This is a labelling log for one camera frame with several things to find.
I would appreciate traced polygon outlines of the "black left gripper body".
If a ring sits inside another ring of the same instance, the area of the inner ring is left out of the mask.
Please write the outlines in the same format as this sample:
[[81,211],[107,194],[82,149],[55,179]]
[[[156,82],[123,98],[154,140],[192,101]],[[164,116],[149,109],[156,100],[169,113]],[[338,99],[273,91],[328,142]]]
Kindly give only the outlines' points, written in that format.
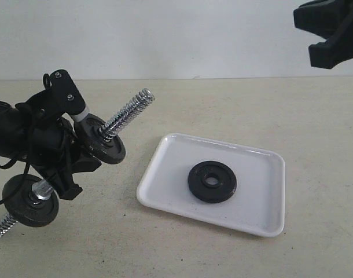
[[71,122],[63,117],[40,126],[37,118],[23,116],[24,172],[73,167],[80,157],[80,144]]

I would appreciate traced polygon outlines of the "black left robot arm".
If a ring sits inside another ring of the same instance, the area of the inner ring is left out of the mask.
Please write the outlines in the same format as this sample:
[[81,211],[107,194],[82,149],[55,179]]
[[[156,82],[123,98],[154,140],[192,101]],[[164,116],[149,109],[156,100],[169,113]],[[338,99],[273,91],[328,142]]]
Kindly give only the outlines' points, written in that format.
[[76,173],[94,172],[101,162],[79,142],[71,123],[62,116],[40,127],[41,118],[26,103],[16,108],[0,101],[0,169],[28,163],[64,200],[74,200],[82,188]]

